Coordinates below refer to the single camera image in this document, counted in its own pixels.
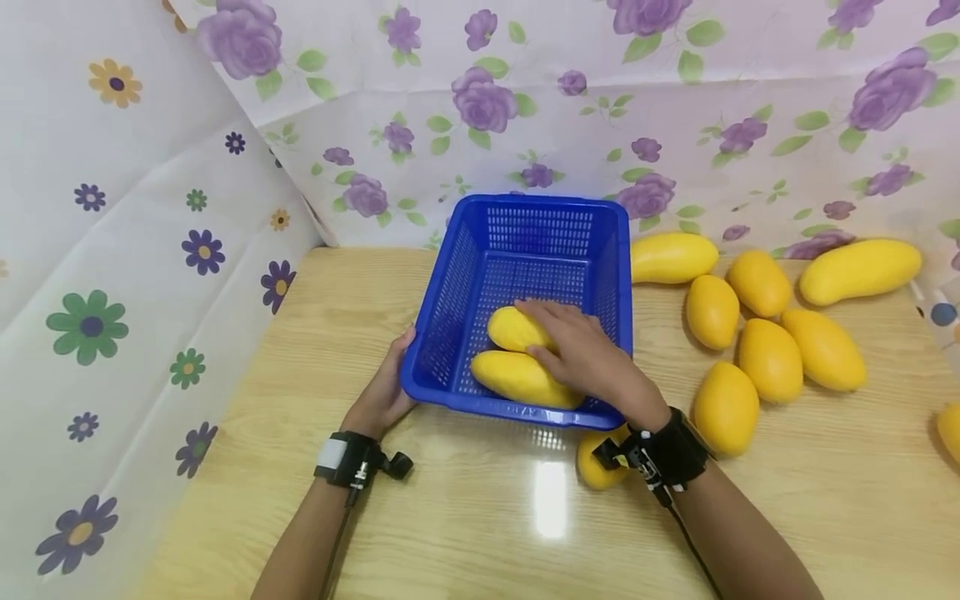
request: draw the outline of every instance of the left hand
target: left hand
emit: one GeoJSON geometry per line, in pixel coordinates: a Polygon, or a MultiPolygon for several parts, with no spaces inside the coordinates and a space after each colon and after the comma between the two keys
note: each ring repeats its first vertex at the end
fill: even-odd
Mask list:
{"type": "Polygon", "coordinates": [[[400,389],[400,363],[416,333],[412,326],[408,327],[403,335],[390,343],[380,368],[344,417],[341,431],[353,431],[380,440],[387,429],[416,405],[400,389]]]}

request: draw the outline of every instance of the blue plastic basket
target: blue plastic basket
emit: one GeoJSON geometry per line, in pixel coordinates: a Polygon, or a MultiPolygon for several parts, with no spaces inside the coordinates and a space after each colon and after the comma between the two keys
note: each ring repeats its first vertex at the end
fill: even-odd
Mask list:
{"type": "Polygon", "coordinates": [[[487,321],[517,298],[576,304],[633,355],[627,213],[612,202],[469,196],[453,211],[417,316],[400,383],[410,397],[464,413],[558,427],[614,429],[623,417],[588,398],[576,410],[513,402],[480,385],[470,361],[496,346],[487,321]]]}

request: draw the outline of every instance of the hand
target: hand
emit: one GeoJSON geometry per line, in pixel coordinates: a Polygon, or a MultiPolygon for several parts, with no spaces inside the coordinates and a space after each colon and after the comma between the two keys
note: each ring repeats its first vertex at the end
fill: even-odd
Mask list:
{"type": "Polygon", "coordinates": [[[390,343],[387,356],[363,393],[353,403],[341,431],[352,431],[380,440],[387,429],[403,418],[416,405],[400,389],[400,363],[417,331],[411,326],[390,343]]]}
{"type": "Polygon", "coordinates": [[[544,300],[517,300],[515,306],[557,344],[559,356],[540,346],[527,349],[554,379],[608,402],[634,427],[658,431],[670,421],[657,384],[607,337],[599,319],[544,300]]]}

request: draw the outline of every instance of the green flower print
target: green flower print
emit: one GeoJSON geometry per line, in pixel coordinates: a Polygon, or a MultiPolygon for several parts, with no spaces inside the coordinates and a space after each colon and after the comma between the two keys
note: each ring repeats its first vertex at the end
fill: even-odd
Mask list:
{"type": "Polygon", "coordinates": [[[192,190],[186,195],[186,205],[194,212],[202,212],[206,208],[206,194],[202,189],[192,190]]]}
{"type": "Polygon", "coordinates": [[[47,327],[54,331],[63,331],[56,342],[54,352],[71,354],[77,351],[77,362],[84,367],[92,365],[101,353],[111,358],[117,353],[114,340],[127,337],[130,329],[119,323],[127,309],[123,304],[107,306],[107,294],[101,290],[90,292],[84,301],[80,294],[67,294],[63,297],[65,313],[54,313],[47,317],[47,327]]]}
{"type": "Polygon", "coordinates": [[[204,371],[206,371],[204,356],[198,354],[196,348],[188,348],[186,352],[179,352],[177,362],[170,365],[170,372],[174,374],[170,377],[170,383],[179,385],[185,390],[191,385],[200,383],[200,375],[204,371]]]}

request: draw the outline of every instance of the yellow flower print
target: yellow flower print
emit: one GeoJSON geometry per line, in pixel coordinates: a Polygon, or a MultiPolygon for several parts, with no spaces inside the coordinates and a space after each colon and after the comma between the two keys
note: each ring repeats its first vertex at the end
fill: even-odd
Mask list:
{"type": "Polygon", "coordinates": [[[274,226],[274,231],[283,231],[290,225],[290,215],[287,214],[286,210],[281,208],[271,217],[270,224],[274,226]]]}
{"type": "Polygon", "coordinates": [[[140,102],[136,92],[143,89],[143,84],[133,78],[133,69],[106,59],[102,65],[92,62],[90,72],[93,73],[90,87],[100,92],[100,99],[104,103],[126,108],[129,103],[140,102]]]}
{"type": "Polygon", "coordinates": [[[163,9],[174,16],[174,27],[177,28],[177,31],[179,31],[182,34],[185,34],[186,24],[183,23],[183,19],[181,19],[180,16],[177,14],[177,11],[174,10],[173,5],[170,4],[170,0],[163,0],[162,4],[163,4],[163,9]]]}

